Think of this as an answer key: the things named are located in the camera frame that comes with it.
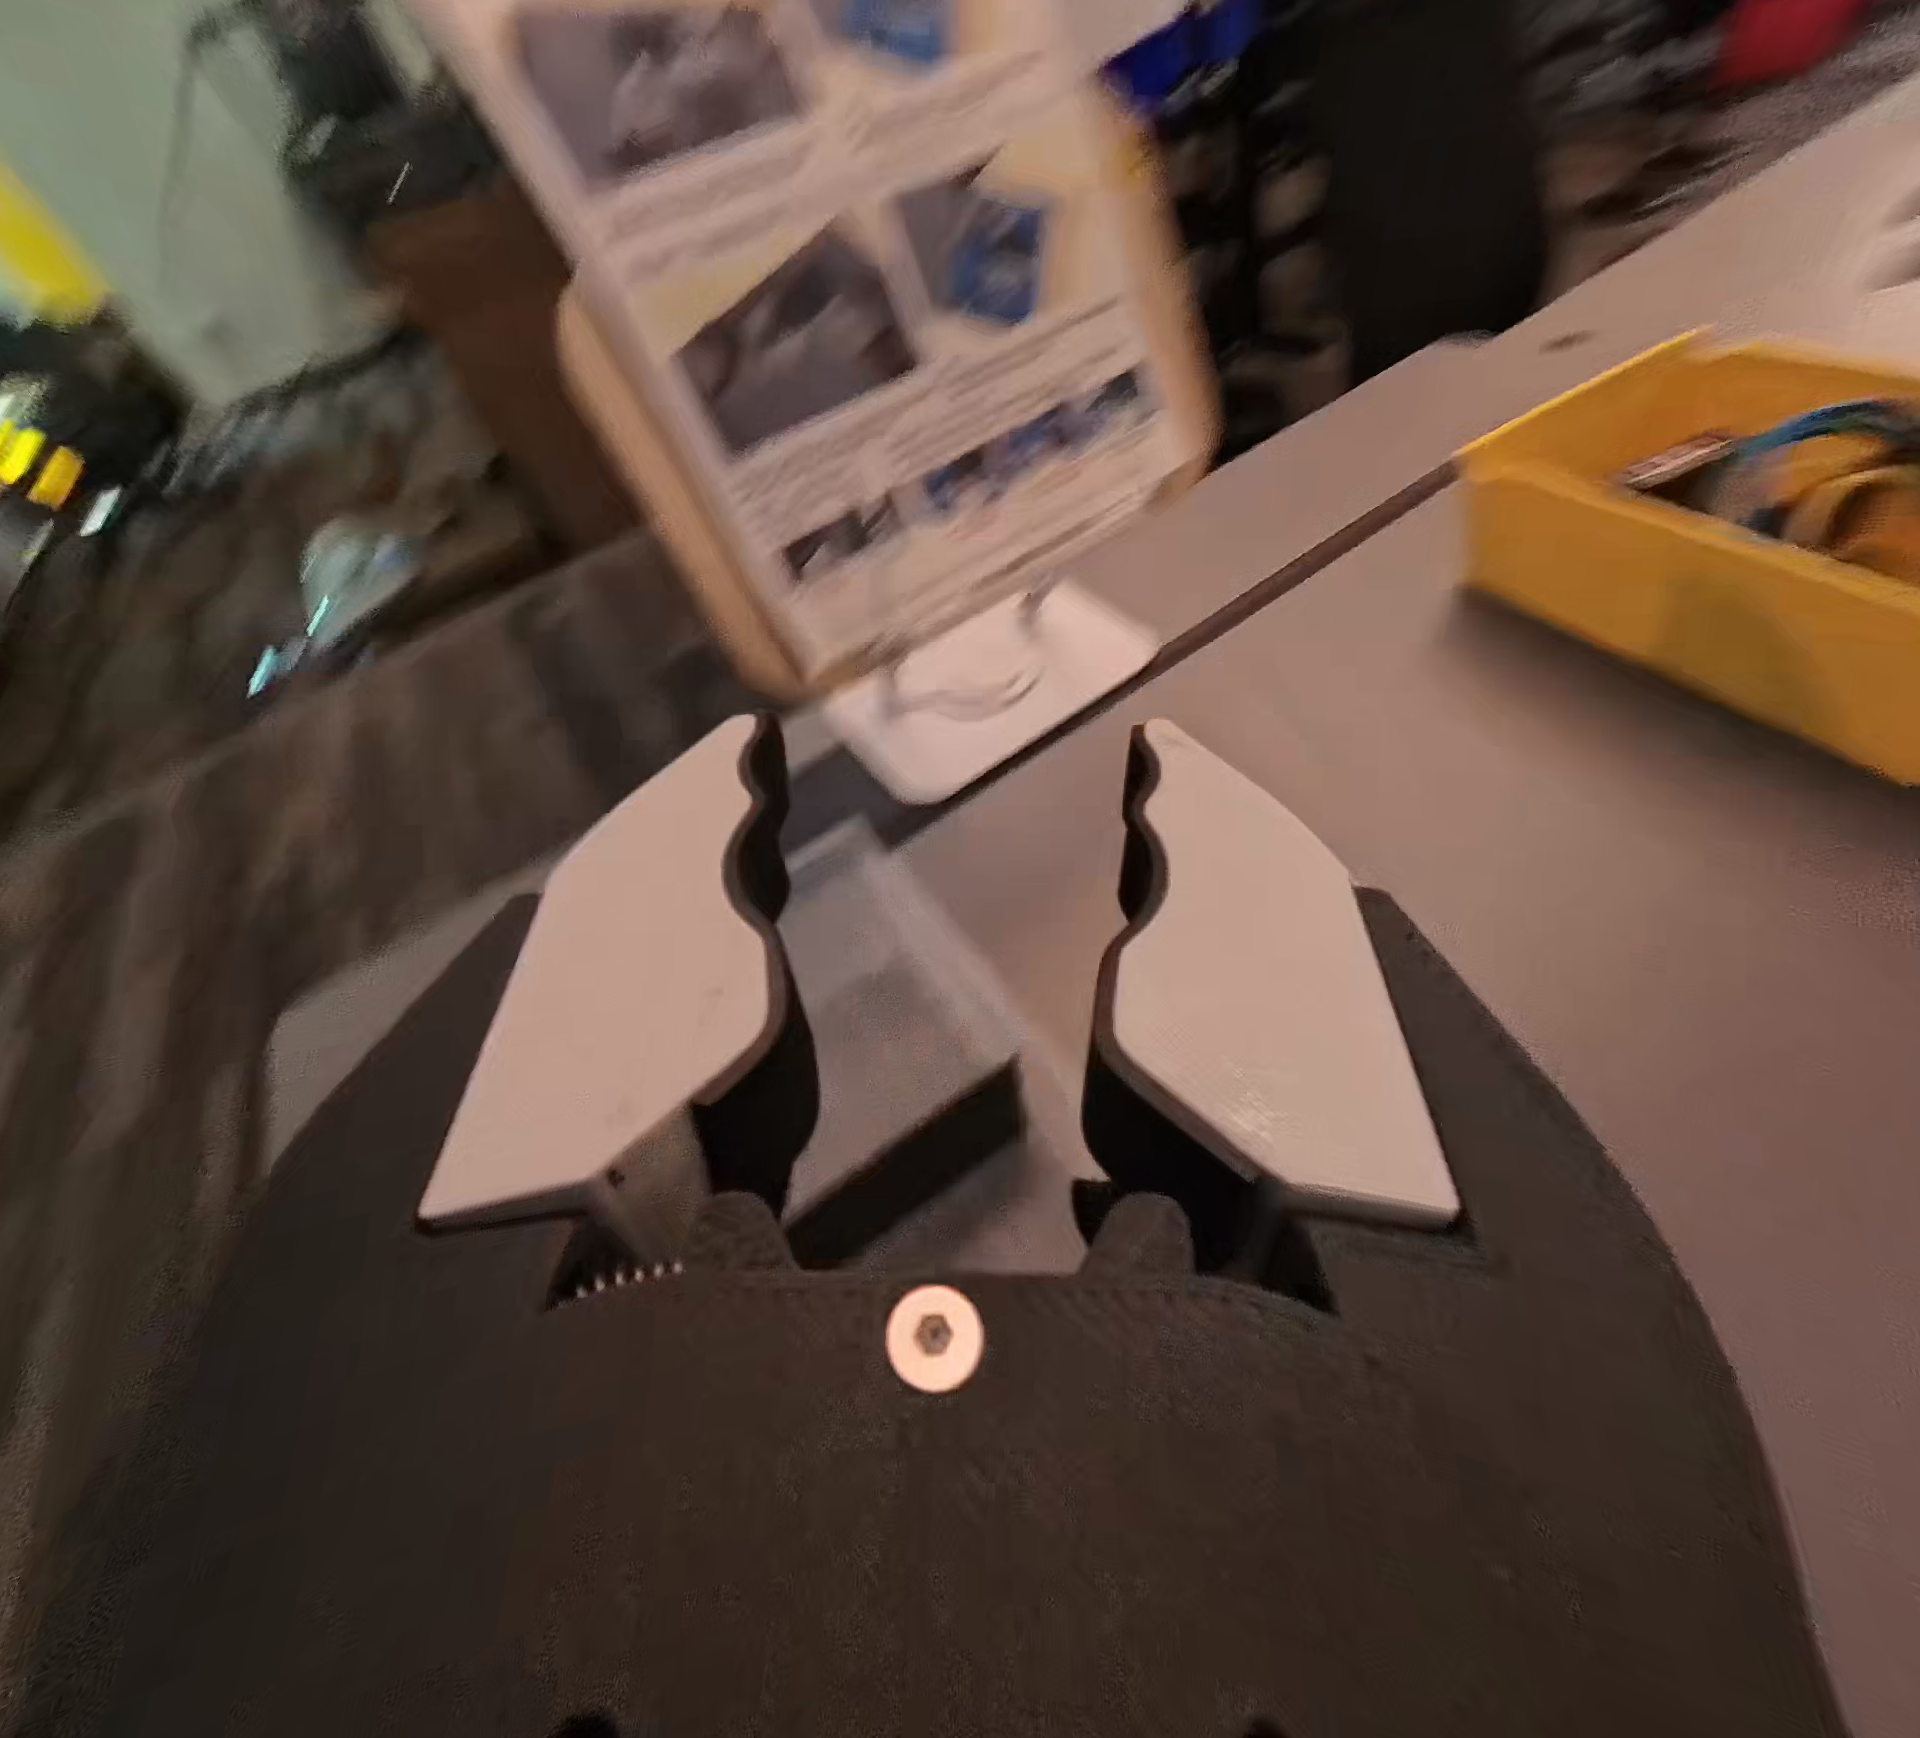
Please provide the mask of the yellow wall sign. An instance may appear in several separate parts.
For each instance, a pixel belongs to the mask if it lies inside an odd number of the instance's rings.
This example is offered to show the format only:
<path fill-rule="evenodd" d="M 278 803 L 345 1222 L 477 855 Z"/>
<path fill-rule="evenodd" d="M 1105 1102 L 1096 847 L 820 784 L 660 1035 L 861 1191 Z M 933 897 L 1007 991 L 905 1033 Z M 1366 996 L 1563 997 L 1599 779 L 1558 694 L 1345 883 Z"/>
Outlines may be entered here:
<path fill-rule="evenodd" d="M 83 323 L 108 306 L 110 286 L 55 215 L 2 163 L 4 305 L 22 318 Z"/>

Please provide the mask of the black ethernet switch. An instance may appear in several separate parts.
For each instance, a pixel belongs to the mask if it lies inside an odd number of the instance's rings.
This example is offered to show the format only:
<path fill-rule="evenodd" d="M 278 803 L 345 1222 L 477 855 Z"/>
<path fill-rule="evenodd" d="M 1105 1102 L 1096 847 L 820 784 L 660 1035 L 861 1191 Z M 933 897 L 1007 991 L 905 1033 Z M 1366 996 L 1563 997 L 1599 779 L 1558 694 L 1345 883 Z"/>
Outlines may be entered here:
<path fill-rule="evenodd" d="M 1019 1175 L 1017 1022 L 987 965 L 862 817 L 786 853 L 781 934 L 818 1062 L 782 1229 L 806 1269 L 960 1246 Z"/>

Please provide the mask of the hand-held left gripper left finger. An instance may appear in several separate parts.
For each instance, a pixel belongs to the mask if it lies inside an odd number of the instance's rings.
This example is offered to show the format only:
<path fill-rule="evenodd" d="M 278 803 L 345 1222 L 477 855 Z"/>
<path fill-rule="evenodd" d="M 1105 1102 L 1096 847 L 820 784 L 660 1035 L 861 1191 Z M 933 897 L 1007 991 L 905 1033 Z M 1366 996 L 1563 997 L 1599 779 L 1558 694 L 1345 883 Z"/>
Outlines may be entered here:
<path fill-rule="evenodd" d="M 820 1113 L 781 940 L 777 716 L 735 715 L 549 872 L 418 1198 L 424 1229 L 587 1220 L 641 1265 L 708 1198 L 781 1220 Z"/>

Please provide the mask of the black office chair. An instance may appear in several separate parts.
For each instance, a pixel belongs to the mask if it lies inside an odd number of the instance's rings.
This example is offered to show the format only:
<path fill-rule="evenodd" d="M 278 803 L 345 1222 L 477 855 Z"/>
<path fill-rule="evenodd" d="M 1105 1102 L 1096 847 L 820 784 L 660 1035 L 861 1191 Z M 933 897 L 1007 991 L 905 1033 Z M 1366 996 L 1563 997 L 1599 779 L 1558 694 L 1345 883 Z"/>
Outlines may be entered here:
<path fill-rule="evenodd" d="M 1345 0 L 1309 71 L 1318 221 L 1347 376 L 1534 311 L 1547 268 L 1541 138 L 1518 0 Z"/>

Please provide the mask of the yellow plastic bin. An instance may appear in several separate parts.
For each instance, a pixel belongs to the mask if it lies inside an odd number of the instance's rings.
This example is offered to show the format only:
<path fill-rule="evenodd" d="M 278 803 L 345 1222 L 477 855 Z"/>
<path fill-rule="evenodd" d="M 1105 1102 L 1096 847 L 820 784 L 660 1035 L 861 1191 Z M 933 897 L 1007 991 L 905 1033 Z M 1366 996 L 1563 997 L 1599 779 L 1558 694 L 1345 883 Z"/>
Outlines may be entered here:
<path fill-rule="evenodd" d="M 1777 338 L 1669 338 L 1458 453 L 1464 581 L 1913 789 L 1915 589 L 1614 485 L 1692 435 L 1759 435 L 1866 398 L 1915 402 L 1915 370 Z"/>

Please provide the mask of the red bag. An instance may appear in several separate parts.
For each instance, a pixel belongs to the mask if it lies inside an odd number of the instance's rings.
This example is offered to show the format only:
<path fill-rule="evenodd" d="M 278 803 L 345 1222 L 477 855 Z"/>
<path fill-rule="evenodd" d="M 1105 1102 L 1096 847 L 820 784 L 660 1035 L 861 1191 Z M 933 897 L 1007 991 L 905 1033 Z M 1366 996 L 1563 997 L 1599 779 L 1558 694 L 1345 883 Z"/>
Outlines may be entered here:
<path fill-rule="evenodd" d="M 1719 28 L 1709 90 L 1745 93 L 1824 63 L 1889 0 L 1734 0 Z"/>

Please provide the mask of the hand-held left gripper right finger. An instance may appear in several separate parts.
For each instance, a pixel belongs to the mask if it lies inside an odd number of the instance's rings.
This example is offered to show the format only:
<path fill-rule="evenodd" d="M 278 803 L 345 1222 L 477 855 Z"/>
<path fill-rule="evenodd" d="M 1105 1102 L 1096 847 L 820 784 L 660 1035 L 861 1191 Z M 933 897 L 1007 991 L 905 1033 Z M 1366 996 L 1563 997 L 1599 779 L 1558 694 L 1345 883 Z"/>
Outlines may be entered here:
<path fill-rule="evenodd" d="M 1082 1137 L 1198 1262 L 1309 1220 L 1449 1234 L 1462 1194 L 1349 869 L 1164 718 L 1130 730 L 1120 926 L 1096 965 Z"/>

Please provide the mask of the blue plastic bin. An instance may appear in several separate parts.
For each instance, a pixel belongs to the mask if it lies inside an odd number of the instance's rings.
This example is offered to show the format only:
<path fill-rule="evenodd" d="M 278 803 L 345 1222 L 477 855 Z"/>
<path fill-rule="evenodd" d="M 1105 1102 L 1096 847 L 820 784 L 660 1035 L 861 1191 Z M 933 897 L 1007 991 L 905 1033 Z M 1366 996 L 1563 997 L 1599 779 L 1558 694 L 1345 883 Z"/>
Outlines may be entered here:
<path fill-rule="evenodd" d="M 1263 22 L 1263 0 L 1194 6 L 1099 68 L 1109 91 L 1139 119 L 1161 119 L 1188 88 L 1233 68 Z"/>

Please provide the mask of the black equipment pile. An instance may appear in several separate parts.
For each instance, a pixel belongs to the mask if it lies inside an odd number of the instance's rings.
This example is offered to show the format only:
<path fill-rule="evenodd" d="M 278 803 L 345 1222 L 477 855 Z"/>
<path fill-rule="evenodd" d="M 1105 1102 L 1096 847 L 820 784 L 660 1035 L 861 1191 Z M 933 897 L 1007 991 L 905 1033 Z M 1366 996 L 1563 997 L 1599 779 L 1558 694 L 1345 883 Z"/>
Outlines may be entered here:
<path fill-rule="evenodd" d="M 194 108 L 214 57 L 249 45 L 275 111 L 266 148 L 302 215 L 359 247 L 390 219 L 490 189 L 503 174 L 483 120 L 448 71 L 409 79 L 375 25 L 376 0 L 219 0 L 181 33 L 160 221 L 188 172 Z"/>

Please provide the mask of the instruction board on white stand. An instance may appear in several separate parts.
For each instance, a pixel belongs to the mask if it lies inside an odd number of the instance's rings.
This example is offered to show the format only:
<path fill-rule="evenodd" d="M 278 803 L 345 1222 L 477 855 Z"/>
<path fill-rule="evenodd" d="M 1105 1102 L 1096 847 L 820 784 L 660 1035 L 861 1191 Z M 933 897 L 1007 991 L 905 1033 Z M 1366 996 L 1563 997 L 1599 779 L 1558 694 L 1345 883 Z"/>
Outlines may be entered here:
<path fill-rule="evenodd" d="M 1136 677 L 1077 558 L 1182 497 L 1219 411 L 1139 128 L 1056 0 L 402 0 L 568 257 L 568 374 L 907 804 Z"/>

